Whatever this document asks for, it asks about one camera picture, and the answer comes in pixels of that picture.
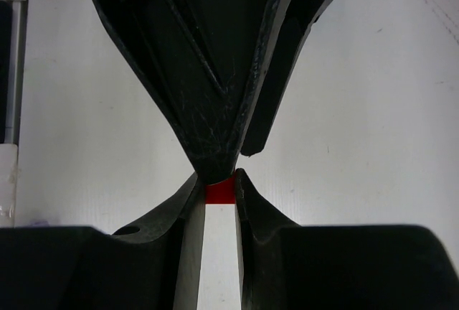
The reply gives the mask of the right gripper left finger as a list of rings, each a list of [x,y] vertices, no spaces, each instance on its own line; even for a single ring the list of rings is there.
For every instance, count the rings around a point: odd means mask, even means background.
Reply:
[[[177,192],[113,234],[93,227],[1,230],[3,309],[195,309],[204,186]]]

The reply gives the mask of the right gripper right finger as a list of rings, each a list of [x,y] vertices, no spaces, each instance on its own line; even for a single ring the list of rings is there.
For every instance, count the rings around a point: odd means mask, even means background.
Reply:
[[[243,309],[456,309],[458,275],[419,225],[302,226],[235,172]]]

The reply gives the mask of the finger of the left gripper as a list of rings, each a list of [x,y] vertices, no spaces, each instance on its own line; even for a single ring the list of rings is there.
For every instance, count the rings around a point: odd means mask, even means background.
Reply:
[[[253,67],[253,104],[240,150],[244,156],[265,147],[304,35],[298,15],[290,13],[292,1],[268,0],[266,5]]]
[[[92,0],[199,178],[228,178],[267,0]]]

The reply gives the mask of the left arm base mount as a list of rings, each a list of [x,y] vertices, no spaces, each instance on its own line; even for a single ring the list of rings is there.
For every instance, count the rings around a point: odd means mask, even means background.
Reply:
[[[1,144],[6,142],[11,116],[10,66],[13,33],[13,6],[1,0]]]

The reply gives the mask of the small red lego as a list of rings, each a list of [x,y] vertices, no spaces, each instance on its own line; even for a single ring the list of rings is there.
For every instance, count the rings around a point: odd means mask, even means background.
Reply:
[[[235,174],[228,179],[205,186],[207,205],[233,205],[235,203]]]

